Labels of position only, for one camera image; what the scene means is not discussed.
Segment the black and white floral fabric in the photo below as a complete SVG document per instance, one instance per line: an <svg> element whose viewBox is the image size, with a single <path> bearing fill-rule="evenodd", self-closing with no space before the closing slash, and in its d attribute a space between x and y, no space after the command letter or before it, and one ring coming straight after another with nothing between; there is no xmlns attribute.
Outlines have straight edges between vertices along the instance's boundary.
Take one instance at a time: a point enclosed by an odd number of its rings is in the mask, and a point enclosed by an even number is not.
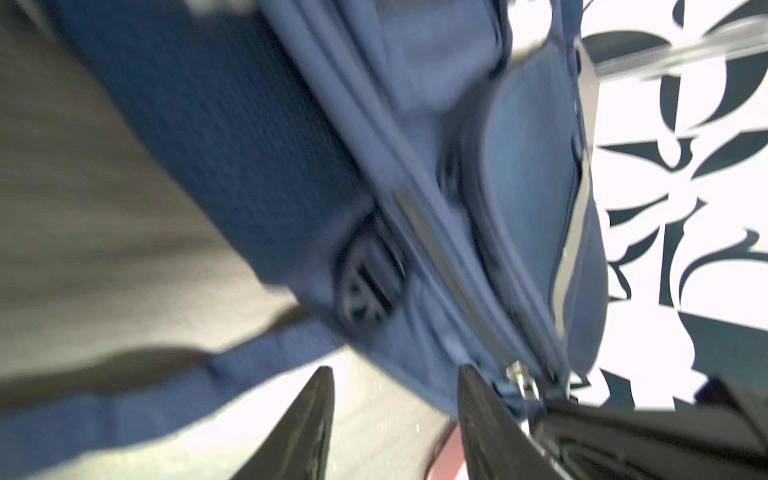
<svg viewBox="0 0 768 480"><path fill-rule="evenodd" d="M593 61L768 21L763 0L594 0ZM592 174L607 326L587 404L686 408L708 376L768 393L768 53L601 85Z"/></svg>

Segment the blue strap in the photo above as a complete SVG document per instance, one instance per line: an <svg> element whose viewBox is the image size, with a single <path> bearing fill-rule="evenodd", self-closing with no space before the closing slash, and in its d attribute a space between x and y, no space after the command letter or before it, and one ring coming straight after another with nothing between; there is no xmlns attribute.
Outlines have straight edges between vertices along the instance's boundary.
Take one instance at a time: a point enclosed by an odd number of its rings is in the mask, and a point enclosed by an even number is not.
<svg viewBox="0 0 768 480"><path fill-rule="evenodd" d="M156 439L342 342L318 319L272 329L158 385L83 392L0 415L0 478L18 478L98 449Z"/></svg>

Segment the backpack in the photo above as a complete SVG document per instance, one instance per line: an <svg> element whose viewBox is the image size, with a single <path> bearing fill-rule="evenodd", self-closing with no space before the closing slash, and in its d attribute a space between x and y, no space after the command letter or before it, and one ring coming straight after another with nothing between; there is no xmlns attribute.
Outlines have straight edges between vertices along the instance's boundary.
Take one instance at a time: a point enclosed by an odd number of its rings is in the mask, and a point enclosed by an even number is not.
<svg viewBox="0 0 768 480"><path fill-rule="evenodd" d="M13 475L166 435L339 339L454 417L461 365L519 418L589 370L607 271L578 0L552 1L546 42L520 61L500 1L42 6L262 283L313 317L156 389L0 417Z"/></svg>

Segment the reflective strip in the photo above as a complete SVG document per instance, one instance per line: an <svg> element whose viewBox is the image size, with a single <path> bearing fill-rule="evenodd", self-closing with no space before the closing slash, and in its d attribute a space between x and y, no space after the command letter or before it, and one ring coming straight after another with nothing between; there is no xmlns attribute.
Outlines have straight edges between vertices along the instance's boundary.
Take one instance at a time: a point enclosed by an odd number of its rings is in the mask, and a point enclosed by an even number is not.
<svg viewBox="0 0 768 480"><path fill-rule="evenodd" d="M589 190L591 189L589 167L589 155L585 148L584 156L581 160L581 182L576 194L574 209L571 213L568 235L565 237L565 245L560 256L560 265L558 265L558 272L554 276L554 286L552 287L554 328L557 330L560 338L565 336L565 322L563 318L565 295L568 293L568 287L571 285L571 278L574 275L576 257L578 257L578 249L581 245L581 235L584 232L584 217L587 214L587 205L589 204Z"/></svg>

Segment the zipper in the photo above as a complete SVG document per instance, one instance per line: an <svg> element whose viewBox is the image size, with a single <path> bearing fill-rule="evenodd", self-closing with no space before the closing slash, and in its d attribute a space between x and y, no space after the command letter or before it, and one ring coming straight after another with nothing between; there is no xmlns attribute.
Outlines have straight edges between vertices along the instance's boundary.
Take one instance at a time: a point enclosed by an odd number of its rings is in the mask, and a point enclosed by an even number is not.
<svg viewBox="0 0 768 480"><path fill-rule="evenodd" d="M516 362L508 354L506 348L499 341L498 337L485 325L480 309L472 300L464 283L459 279L459 276L453 265L451 265L445 251L440 248L435 234L427 224L421 210L413 201L411 194L405 189L400 189L395 192L395 200L402 213L406 216L413 232L419 238L424 251L429 256L440 277L445 281L445 285L458 303L459 308L475 327L475 333L480 337L483 344L491 350L491 353L496 359L505 366L507 380L517 385L517 370L514 368L514 365L516 363L519 364L520 362Z"/></svg>

